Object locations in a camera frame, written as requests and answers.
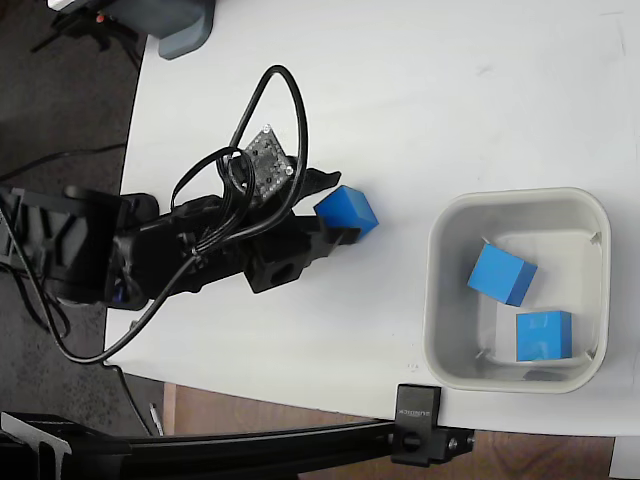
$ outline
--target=white container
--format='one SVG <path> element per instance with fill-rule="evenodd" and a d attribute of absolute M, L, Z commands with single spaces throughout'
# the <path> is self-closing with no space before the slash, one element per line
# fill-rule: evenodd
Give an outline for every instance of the white container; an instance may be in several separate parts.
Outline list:
<path fill-rule="evenodd" d="M 486 242 L 538 266 L 521 307 L 467 286 Z M 429 237 L 424 349 L 443 385 L 464 390 L 565 393 L 604 360 L 611 226 L 577 188 L 474 193 L 455 199 Z M 516 314 L 572 314 L 573 357 L 516 361 Z"/>

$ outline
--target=blue cube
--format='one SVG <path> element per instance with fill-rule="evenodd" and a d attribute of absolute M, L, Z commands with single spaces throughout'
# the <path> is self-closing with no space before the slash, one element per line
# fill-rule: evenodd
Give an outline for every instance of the blue cube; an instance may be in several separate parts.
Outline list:
<path fill-rule="evenodd" d="M 537 269 L 535 265 L 487 243 L 467 285 L 499 302 L 519 307 Z"/>
<path fill-rule="evenodd" d="M 329 227 L 359 228 L 358 239 L 378 225 L 364 193 L 342 185 L 313 209 Z"/>
<path fill-rule="evenodd" d="M 516 322 L 519 362 L 571 358 L 570 313 L 521 313 Z"/>

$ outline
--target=black clamp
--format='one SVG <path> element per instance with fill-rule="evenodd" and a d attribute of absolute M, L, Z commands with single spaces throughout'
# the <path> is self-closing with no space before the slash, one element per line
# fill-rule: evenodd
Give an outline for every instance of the black clamp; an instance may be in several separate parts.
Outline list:
<path fill-rule="evenodd" d="M 440 387 L 398 385 L 393 463 L 428 467 L 473 450 L 473 430 L 438 426 L 441 390 Z"/>

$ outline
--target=black cable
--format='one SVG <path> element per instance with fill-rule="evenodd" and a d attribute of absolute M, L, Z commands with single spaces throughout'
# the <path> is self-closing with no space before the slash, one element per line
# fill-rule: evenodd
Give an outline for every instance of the black cable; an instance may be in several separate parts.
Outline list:
<path fill-rule="evenodd" d="M 13 281 L 16 287 L 18 288 L 18 293 L 20 294 L 20 298 L 22 299 L 22 303 L 24 304 L 25 310 L 27 311 L 27 313 L 29 314 L 33 322 L 44 332 L 50 333 L 49 327 L 47 327 L 46 322 L 43 321 L 42 318 L 40 318 L 35 308 L 33 308 L 33 303 L 31 303 L 31 298 L 29 298 L 29 294 L 27 293 L 27 289 L 24 285 L 24 282 L 22 281 L 22 277 L 20 276 L 20 274 L 16 271 L 15 268 L 9 265 L 0 264 L 0 269 L 9 273 L 13 277 Z M 71 323 L 69 322 L 69 318 L 64 313 L 64 310 L 58 305 L 58 303 L 54 299 L 47 296 L 47 301 L 56 311 L 56 313 L 58 314 L 58 317 L 60 317 L 60 320 L 62 321 L 62 324 L 64 326 L 64 331 L 61 337 L 66 338 L 71 332 Z"/>
<path fill-rule="evenodd" d="M 55 160 L 62 160 L 64 158 L 78 157 L 83 155 L 97 155 L 100 153 L 110 152 L 111 150 L 117 150 L 119 148 L 125 148 L 126 146 L 127 146 L 126 143 L 116 143 L 114 145 L 107 145 L 106 147 L 101 147 L 101 148 L 69 150 L 66 152 L 52 153 L 50 155 L 46 155 L 42 158 L 34 160 L 33 162 L 29 162 L 26 165 L 18 167 L 15 170 L 12 170 L 11 172 L 7 172 L 4 175 L 0 175 L 0 182 L 6 182 L 10 178 L 16 177 L 21 173 L 24 173 L 28 170 L 39 167 L 40 165 L 44 165 L 45 163 L 53 162 Z"/>
<path fill-rule="evenodd" d="M 304 175 L 307 169 L 307 156 L 309 152 L 309 132 L 307 126 L 307 114 L 304 108 L 304 102 L 302 100 L 302 94 L 300 93 L 300 89 L 298 88 L 298 84 L 296 83 L 291 72 L 287 70 L 282 65 L 274 65 L 270 67 L 258 82 L 258 86 L 256 87 L 253 95 L 251 96 L 251 100 L 247 105 L 246 110 L 244 111 L 242 117 L 240 118 L 240 123 L 238 124 L 238 128 L 236 129 L 233 137 L 231 138 L 231 147 L 237 147 L 240 144 L 240 140 L 242 140 L 242 135 L 251 120 L 251 116 L 258 106 L 258 102 L 264 93 L 264 90 L 269 83 L 269 80 L 274 75 L 280 75 L 284 79 L 287 87 L 289 88 L 289 92 L 291 93 L 291 97 L 293 99 L 293 104 L 296 110 L 296 119 L 298 122 L 298 157 L 297 157 L 297 165 L 296 172 L 292 179 L 292 185 L 289 189 L 289 193 L 285 198 L 284 202 L 278 208 L 278 210 L 272 214 L 270 217 L 253 224 L 249 227 L 246 227 L 237 232 L 231 233 L 225 238 L 212 243 L 211 241 L 205 240 L 196 246 L 196 251 L 199 254 L 209 253 L 211 250 L 216 248 L 221 248 L 224 245 L 228 245 L 229 243 L 239 242 L 241 240 L 245 240 L 247 238 L 259 235 L 270 228 L 276 226 L 282 220 L 284 220 L 289 212 L 293 208 L 293 206 L 298 201 L 300 197 L 300 192 L 302 191 L 302 186 L 304 183 Z"/>
<path fill-rule="evenodd" d="M 135 413 L 136 418 L 140 422 L 140 425 L 142 425 L 142 428 L 144 429 L 146 434 L 152 437 L 153 433 L 149 428 L 149 426 L 147 425 L 147 422 L 145 422 L 144 417 L 142 416 L 142 412 L 140 412 L 140 409 L 138 408 L 138 405 L 136 404 L 136 401 L 133 398 L 133 394 L 131 393 L 131 389 L 129 388 L 129 384 L 127 383 L 127 379 L 124 376 L 124 372 L 122 371 L 122 369 L 118 365 L 105 365 L 104 363 L 102 364 L 102 368 L 106 370 L 114 371 L 118 374 L 118 380 L 120 380 L 120 384 L 122 385 L 122 389 L 124 390 L 125 396 L 129 401 L 129 405 L 131 405 L 131 408 L 133 409 L 133 413 Z"/>
<path fill-rule="evenodd" d="M 0 221 L 4 222 L 7 228 L 7 232 L 9 233 L 9 237 L 13 242 L 15 251 L 18 254 L 18 257 L 20 258 L 20 261 L 22 262 L 22 265 L 24 266 L 24 269 L 27 272 L 27 276 L 29 277 L 29 280 L 31 280 L 31 283 L 33 284 L 33 288 L 35 289 L 36 295 L 40 302 L 40 307 L 45 313 L 47 324 L 49 326 L 49 331 L 51 332 L 51 336 L 53 337 L 54 342 L 56 343 L 58 349 L 60 349 L 62 354 L 68 360 L 74 363 L 79 363 L 81 365 L 95 365 L 95 364 L 103 363 L 107 361 L 109 358 L 111 358 L 113 355 L 118 353 L 120 350 L 122 350 L 124 347 L 126 347 L 127 344 L 131 340 L 133 340 L 140 333 L 140 331 L 142 331 L 142 329 L 147 325 L 147 323 L 149 323 L 149 321 L 153 318 L 153 316 L 156 314 L 158 309 L 164 304 L 164 302 L 167 301 L 167 298 L 169 298 L 169 295 L 171 295 L 171 291 L 173 290 L 173 287 L 175 286 L 176 282 L 182 277 L 182 275 L 185 274 L 185 272 L 189 268 L 191 268 L 191 266 L 196 261 L 196 257 L 193 257 L 193 256 L 188 257 L 186 259 L 182 267 L 180 267 L 178 271 L 174 274 L 174 276 L 171 278 L 167 286 L 160 293 L 160 295 L 158 295 L 156 300 L 151 304 L 151 306 L 147 309 L 147 311 L 142 315 L 140 320 L 136 322 L 135 325 L 127 333 L 125 333 L 116 343 L 114 343 L 111 347 L 107 348 L 105 351 L 103 351 L 98 355 L 94 355 L 92 357 L 79 357 L 73 354 L 71 351 L 69 351 L 69 349 L 67 349 L 64 342 L 62 341 L 60 332 L 58 331 L 58 328 L 56 327 L 55 322 L 53 321 L 51 310 L 49 310 L 49 304 L 42 290 L 42 286 L 40 285 L 40 283 L 36 278 L 31 262 L 27 258 L 27 255 L 24 249 L 22 248 L 22 245 L 18 241 L 17 235 L 13 229 L 13 226 L 11 225 L 11 222 L 9 222 L 9 216 L 4 206 L 2 205 L 2 202 L 0 202 Z"/>

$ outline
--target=white table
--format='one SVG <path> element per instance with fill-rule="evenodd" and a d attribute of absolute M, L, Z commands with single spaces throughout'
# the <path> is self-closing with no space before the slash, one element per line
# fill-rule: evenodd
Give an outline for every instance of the white table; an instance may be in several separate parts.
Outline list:
<path fill-rule="evenodd" d="M 243 276 L 182 294 L 114 357 L 125 371 L 289 405 L 393 418 L 396 385 L 437 384 L 423 360 L 426 242 L 466 192 L 584 188 L 613 229 L 607 357 L 566 395 L 447 390 L 440 421 L 531 433 L 640 435 L 640 4 L 596 0 L 219 0 L 198 51 L 150 40 L 123 193 L 163 209 L 178 178 L 228 143 L 260 75 L 291 69 L 310 166 L 341 170 L 380 226 L 253 295 Z M 295 152 L 293 107 L 269 87 L 265 123 Z M 181 199 L 220 191 L 215 169 Z M 320 196 L 296 208 L 311 213 Z M 106 344 L 139 313 L 110 311 Z"/>

